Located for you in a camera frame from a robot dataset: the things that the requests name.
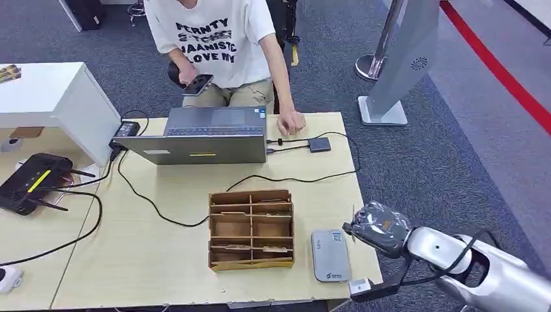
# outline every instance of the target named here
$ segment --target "light wood tabletop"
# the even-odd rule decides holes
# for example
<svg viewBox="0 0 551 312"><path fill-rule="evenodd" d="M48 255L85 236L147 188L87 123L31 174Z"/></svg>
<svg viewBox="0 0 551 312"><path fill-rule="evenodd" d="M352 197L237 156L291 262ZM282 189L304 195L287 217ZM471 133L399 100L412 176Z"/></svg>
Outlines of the light wood tabletop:
<svg viewBox="0 0 551 312"><path fill-rule="evenodd" d="M307 114L300 137L326 131L344 133L340 113ZM142 126L145 120L137 120ZM279 138L276 117L269 116L268 136ZM152 119L145 135L161 135L165 118ZM314 179L353 170L346 138L329 135L332 150L312 154L305 149L268 156L266 164L156 166L130 152L122 172L136 190L151 198L168 218L193 224L207 216L209 193L223 192L250 174ZM304 142L285 144L284 147ZM314 277L310 234L339 229L350 221L352 207L363 205L355 174L317 183L273 183L251 179L234 190L289 189L294 202L296 262L292 268L213 272L208 267L208 224L185 228L157 216L135 196L114 170L97 192L104 205L100 228L80 242L55 296L53 309L217 304L266 300L349 297L347 283L320 283ZM83 232L97 219L90 210ZM378 283L375 251L346 237L353 279Z"/></svg>
<svg viewBox="0 0 551 312"><path fill-rule="evenodd" d="M0 129L4 142L14 129ZM75 167L86 166L91 160L59 128L45 128L38 138L25 139L17 151L0 153L0 184L15 171L16 164L35 153L46 152L69 157ZM95 192L97 185L79 191ZM59 205L67 212L39 207L28 216L0 209L0 263L19 260L56 248L76 239L92 203L91 197L65 196ZM0 310L49 309L68 264L74 246L45 257L14 265L23 270L21 285L0 295Z"/></svg>

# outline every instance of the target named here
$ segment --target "white cabinet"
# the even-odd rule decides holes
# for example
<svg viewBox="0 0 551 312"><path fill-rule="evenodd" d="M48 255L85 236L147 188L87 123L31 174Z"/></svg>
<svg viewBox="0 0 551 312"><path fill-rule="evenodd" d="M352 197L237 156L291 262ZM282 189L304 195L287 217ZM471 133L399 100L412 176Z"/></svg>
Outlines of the white cabinet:
<svg viewBox="0 0 551 312"><path fill-rule="evenodd" d="M17 66L21 79L0 84L0 128L58 127L94 162L106 164L120 115L86 65Z"/></svg>

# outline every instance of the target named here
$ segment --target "khaki pants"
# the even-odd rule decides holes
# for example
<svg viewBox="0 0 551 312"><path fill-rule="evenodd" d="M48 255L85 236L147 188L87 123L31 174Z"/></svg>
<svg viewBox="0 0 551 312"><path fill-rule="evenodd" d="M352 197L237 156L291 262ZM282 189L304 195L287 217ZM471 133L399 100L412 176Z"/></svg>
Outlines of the khaki pants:
<svg viewBox="0 0 551 312"><path fill-rule="evenodd" d="M234 107L265 106L268 114L274 113L274 86L266 79L244 84L238 88L220 88L211 84L200 96L184 97L183 106Z"/></svg>

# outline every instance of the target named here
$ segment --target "laptop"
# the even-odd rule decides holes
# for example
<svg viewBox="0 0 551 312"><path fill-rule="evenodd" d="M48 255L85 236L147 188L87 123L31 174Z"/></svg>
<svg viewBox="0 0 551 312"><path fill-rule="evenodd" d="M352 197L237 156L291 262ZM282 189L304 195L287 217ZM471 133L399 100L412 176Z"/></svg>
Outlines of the laptop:
<svg viewBox="0 0 551 312"><path fill-rule="evenodd" d="M265 107L178 107L162 136L115 137L154 164L266 162Z"/></svg>

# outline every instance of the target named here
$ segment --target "black chair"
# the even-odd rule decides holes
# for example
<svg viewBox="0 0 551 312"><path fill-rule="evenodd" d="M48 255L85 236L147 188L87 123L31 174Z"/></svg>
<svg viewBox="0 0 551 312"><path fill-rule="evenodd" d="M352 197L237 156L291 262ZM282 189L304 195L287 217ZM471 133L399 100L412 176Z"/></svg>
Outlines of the black chair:
<svg viewBox="0 0 551 312"><path fill-rule="evenodd" d="M294 19L294 9L296 7L292 7L292 15L289 12L289 7L286 3L283 2L283 0L266 0L268 3L268 8L270 9L270 13L272 15L272 21L274 23L275 28L275 36L277 37L277 41L279 42L279 46L281 47L281 51L285 54L285 39L287 37L287 34L289 32L293 33L294 29L291 31L288 29L288 18L291 17ZM175 83L180 88L185 88L185 85L180 83L180 79L178 76L180 75L180 69L174 62L170 62L167 69L167 74L170 80ZM274 97L275 97L275 103L274 103L274 114L279 114L279 99L277 98L277 90L274 86Z"/></svg>
<svg viewBox="0 0 551 312"><path fill-rule="evenodd" d="M128 16L130 16L130 25L136 27L134 18L141 18L146 15L146 8L144 7L144 0L138 0L138 2L130 5L127 9Z"/></svg>

